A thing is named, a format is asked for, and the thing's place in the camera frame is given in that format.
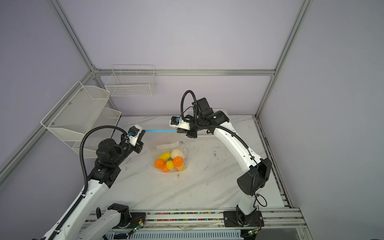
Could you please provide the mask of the orange tangerine back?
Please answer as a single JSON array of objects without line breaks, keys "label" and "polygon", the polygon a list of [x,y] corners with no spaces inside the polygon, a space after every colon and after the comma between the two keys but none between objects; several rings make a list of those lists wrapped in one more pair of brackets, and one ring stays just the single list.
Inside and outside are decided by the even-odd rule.
[{"label": "orange tangerine back", "polygon": [[184,159],[182,157],[175,157],[173,164],[176,168],[182,167],[184,164]]}]

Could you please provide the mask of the orange tangerine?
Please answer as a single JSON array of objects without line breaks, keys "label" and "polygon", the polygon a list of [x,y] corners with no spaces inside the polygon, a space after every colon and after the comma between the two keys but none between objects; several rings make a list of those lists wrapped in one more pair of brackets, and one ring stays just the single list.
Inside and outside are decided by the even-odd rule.
[{"label": "orange tangerine", "polygon": [[182,167],[184,164],[184,159],[182,157],[175,157],[173,164],[176,168]]},{"label": "orange tangerine", "polygon": [[163,173],[167,173],[167,172],[169,172],[169,169],[167,168],[166,165],[163,165],[163,167],[161,168],[161,170],[162,170]]},{"label": "orange tangerine", "polygon": [[154,163],[154,166],[156,169],[161,169],[165,164],[165,160],[163,159],[157,159]]}]

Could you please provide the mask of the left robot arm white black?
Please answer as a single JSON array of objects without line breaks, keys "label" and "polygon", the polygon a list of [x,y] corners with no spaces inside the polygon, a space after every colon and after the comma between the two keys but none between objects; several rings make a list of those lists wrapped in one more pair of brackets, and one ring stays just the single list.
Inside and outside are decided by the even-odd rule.
[{"label": "left robot arm white black", "polygon": [[95,222],[82,229],[98,201],[116,181],[121,172],[120,164],[131,153],[140,153],[143,149],[145,133],[132,127],[122,133],[120,143],[113,139],[99,143],[95,166],[90,174],[85,174],[83,189],[58,222],[43,235],[44,240],[99,240],[113,228],[135,228],[143,223],[145,214],[133,217],[129,206],[113,203]]}]

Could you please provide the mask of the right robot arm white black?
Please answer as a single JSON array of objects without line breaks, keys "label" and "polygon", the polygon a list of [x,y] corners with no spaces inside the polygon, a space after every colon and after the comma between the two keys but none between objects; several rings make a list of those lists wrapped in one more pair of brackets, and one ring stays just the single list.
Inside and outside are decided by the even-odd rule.
[{"label": "right robot arm white black", "polygon": [[194,101],[192,107],[191,116],[184,116],[184,110],[181,110],[179,117],[171,117],[170,126],[193,139],[198,137],[199,131],[206,130],[227,147],[243,171],[237,179],[243,196],[236,206],[234,224],[249,226],[260,219],[258,196],[269,180],[272,162],[256,154],[236,132],[229,117],[223,111],[214,111],[205,98]]}]

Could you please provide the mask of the orange tangerine front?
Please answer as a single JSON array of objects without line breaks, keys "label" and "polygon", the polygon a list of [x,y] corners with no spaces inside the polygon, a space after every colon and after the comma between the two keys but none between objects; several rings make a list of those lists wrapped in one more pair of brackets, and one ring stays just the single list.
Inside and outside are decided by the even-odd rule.
[{"label": "orange tangerine front", "polygon": [[163,173],[167,173],[167,172],[169,172],[169,169],[167,168],[166,165],[163,165],[163,167],[161,168],[161,170],[162,170]]}]

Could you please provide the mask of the round yellow fruit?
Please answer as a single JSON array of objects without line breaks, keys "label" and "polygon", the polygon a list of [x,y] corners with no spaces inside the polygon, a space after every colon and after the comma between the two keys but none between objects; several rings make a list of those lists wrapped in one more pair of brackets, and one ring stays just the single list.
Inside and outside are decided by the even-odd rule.
[{"label": "round yellow fruit", "polygon": [[181,171],[183,171],[185,169],[185,165],[183,164],[183,165],[181,165],[181,166],[179,166],[179,167],[177,167],[177,171],[178,172],[181,172]]}]

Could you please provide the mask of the clear zip top bag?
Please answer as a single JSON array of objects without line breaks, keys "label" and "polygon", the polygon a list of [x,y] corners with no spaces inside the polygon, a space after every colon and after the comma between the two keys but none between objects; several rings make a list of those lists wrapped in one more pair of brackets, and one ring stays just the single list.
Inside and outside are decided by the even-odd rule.
[{"label": "clear zip top bag", "polygon": [[175,130],[147,130],[145,147],[152,168],[164,174],[180,173],[187,168],[186,140]]}]

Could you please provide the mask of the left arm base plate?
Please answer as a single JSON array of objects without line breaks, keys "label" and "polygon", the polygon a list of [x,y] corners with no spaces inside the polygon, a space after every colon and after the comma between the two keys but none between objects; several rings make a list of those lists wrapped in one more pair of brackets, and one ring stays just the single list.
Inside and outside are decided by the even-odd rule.
[{"label": "left arm base plate", "polygon": [[120,222],[117,225],[118,229],[133,229],[140,221],[144,222],[146,219],[144,212],[125,212],[121,213]]}]

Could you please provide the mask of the small yellow lemon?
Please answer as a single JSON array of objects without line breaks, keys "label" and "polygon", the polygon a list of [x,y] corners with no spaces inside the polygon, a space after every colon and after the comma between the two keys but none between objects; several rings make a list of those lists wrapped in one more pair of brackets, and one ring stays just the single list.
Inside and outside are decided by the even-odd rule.
[{"label": "small yellow lemon", "polygon": [[174,161],[170,160],[166,162],[166,168],[167,170],[171,171],[175,168]]}]

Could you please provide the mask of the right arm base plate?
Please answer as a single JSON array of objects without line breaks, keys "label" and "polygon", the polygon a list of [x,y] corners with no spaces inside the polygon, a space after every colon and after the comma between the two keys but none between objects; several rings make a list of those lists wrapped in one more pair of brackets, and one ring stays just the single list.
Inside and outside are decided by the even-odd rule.
[{"label": "right arm base plate", "polygon": [[261,211],[254,210],[249,215],[244,215],[241,211],[225,211],[225,227],[264,227],[264,218]]}]

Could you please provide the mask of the white garlic bulb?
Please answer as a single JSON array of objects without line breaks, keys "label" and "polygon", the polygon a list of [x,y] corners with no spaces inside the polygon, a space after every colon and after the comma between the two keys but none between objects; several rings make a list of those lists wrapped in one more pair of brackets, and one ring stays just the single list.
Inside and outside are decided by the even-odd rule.
[{"label": "white garlic bulb", "polygon": [[174,159],[177,158],[177,157],[180,157],[180,158],[182,158],[182,159],[185,158],[184,152],[183,152],[181,149],[173,149],[173,150],[171,151],[171,159],[174,160]]}]

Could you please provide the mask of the white plastic perforated basket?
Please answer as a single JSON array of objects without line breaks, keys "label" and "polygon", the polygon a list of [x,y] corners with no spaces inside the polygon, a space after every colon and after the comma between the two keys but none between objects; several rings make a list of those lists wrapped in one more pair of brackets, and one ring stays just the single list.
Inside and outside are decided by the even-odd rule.
[{"label": "white plastic perforated basket", "polygon": [[229,117],[223,111],[216,111],[212,108],[205,111],[193,108],[192,115],[181,115],[177,124],[177,133],[185,134],[188,138],[196,139],[198,132],[206,130],[207,134],[215,135],[223,132],[224,135],[233,137],[236,133],[231,130]]}]

